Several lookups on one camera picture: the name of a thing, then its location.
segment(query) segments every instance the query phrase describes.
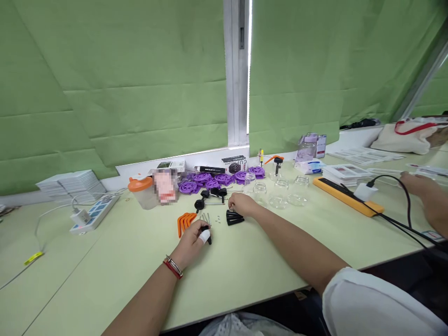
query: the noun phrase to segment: orange lid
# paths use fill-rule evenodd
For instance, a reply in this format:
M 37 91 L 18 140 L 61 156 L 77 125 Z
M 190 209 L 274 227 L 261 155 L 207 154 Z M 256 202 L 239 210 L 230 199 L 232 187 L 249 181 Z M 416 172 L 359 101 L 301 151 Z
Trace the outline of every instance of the orange lid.
M 129 178 L 129 184 L 127 185 L 127 188 L 132 192 L 136 192 L 145 190 L 151 187 L 152 185 L 153 185 L 152 177 L 138 174 Z

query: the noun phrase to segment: white sleeve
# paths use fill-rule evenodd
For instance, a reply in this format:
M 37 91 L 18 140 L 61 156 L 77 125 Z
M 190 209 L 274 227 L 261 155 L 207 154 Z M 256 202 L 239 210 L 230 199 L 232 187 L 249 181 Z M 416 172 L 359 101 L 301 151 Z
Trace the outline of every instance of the white sleeve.
M 373 275 L 346 267 L 322 296 L 332 336 L 448 335 L 448 327 L 405 291 Z

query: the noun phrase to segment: yellow tag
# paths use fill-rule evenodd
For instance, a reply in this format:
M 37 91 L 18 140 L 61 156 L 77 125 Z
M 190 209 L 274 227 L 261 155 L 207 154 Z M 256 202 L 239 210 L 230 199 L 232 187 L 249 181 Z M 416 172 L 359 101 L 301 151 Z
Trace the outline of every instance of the yellow tag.
M 23 264 L 26 266 L 26 265 L 28 265 L 29 263 L 31 263 L 31 262 L 33 262 L 34 260 L 36 260 L 37 258 L 39 258 L 40 256 L 43 256 L 43 252 L 38 252 L 38 253 L 36 253 L 36 254 L 33 254 L 33 255 L 31 256 L 31 258 L 28 259 L 27 261 L 25 261 Z

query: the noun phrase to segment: table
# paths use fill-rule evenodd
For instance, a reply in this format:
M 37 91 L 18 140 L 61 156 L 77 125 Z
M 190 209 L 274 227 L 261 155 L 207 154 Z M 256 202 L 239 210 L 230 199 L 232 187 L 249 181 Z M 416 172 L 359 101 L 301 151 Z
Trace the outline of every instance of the table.
M 407 169 L 406 163 L 446 167 L 445 148 L 431 150 L 424 156 L 406 154 L 405 159 L 368 167 Z M 343 163 L 328 155 L 324 161 Z M 290 179 L 299 174 L 292 162 L 285 162 L 282 171 Z M 272 181 L 264 181 L 268 190 L 273 187 Z M 403 191 L 383 183 L 376 186 L 379 192 L 373 201 L 383 205 L 387 215 L 406 222 Z M 100 226 L 83 236 L 69 234 L 72 226 L 69 208 L 45 217 L 39 237 L 47 244 L 46 254 L 0 291 L 2 334 L 22 335 L 38 316 L 26 336 L 100 335 L 160 265 L 165 254 L 172 252 L 179 241 L 176 220 L 185 212 L 193 212 L 198 198 L 198 195 L 181 195 L 176 204 L 146 211 L 132 194 L 125 193 Z M 36 251 L 35 220 L 54 206 L 54 203 L 24 206 L 0 225 L 1 284 L 17 273 L 23 261 Z M 179 282 L 164 330 L 307 286 L 252 219 L 229 227 L 225 210 L 225 206 L 205 208 L 213 225 L 213 244 L 205 247 L 207 251 Z M 421 249 L 381 218 L 365 217 L 314 185 L 306 207 L 274 212 L 307 231 L 356 269 Z M 421 202 L 414 196 L 412 220 L 417 230 L 431 229 L 424 219 Z

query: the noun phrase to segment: red bracelet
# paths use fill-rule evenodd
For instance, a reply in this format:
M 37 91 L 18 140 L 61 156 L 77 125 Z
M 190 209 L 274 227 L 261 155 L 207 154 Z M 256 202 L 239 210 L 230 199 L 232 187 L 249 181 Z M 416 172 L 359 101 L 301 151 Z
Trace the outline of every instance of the red bracelet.
M 174 269 L 174 267 L 171 266 L 171 264 L 168 262 L 167 259 L 165 259 L 163 261 L 163 263 L 171 270 L 171 272 L 174 273 L 174 275 L 176 276 L 176 278 L 178 278 L 179 280 L 182 279 L 183 275 L 179 275 L 179 273 Z

